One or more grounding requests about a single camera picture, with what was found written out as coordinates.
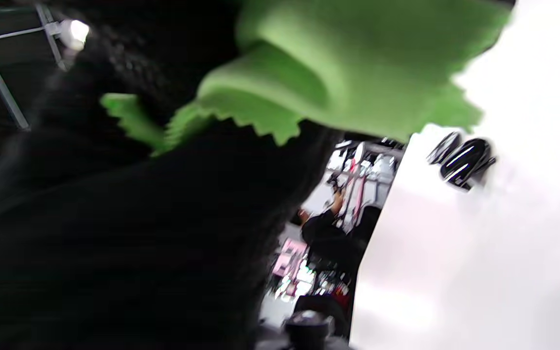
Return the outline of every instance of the white surface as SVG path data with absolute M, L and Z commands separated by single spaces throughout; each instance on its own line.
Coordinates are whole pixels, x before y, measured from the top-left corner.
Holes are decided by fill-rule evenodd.
M 333 199 L 332 187 L 325 183 L 330 177 L 331 171 L 326 171 L 320 184 L 314 189 L 310 197 L 306 199 L 302 208 L 308 210 L 313 215 L 318 215 L 325 210 L 325 202 Z
M 461 84 L 498 162 L 462 193 L 411 140 L 365 255 L 357 350 L 560 350 L 560 0 L 520 0 Z
M 297 301 L 297 298 L 287 298 L 287 300 L 275 299 L 273 295 L 267 294 L 262 300 L 259 318 L 265 319 L 265 323 L 269 326 L 280 328 L 285 319 L 293 315 L 293 309 Z
M 297 225 L 286 224 L 284 226 L 284 231 L 282 231 L 282 233 L 278 237 L 278 249 L 276 249 L 276 252 L 280 253 L 282 245 L 287 239 L 293 239 L 294 241 L 302 242 L 302 228 Z

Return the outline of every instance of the green cloth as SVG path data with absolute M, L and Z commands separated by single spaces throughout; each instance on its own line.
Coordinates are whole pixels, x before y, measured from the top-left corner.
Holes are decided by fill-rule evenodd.
M 489 0 L 244 0 L 241 11 L 242 56 L 204 78 L 162 146 L 144 132 L 140 141 L 157 153 L 209 117 L 251 125 L 278 145 L 299 134 L 303 119 L 400 141 L 427 123 L 469 129 L 481 113 L 451 77 L 496 41 L 510 14 Z M 144 123 L 116 112 L 127 99 L 103 103 L 115 117 Z

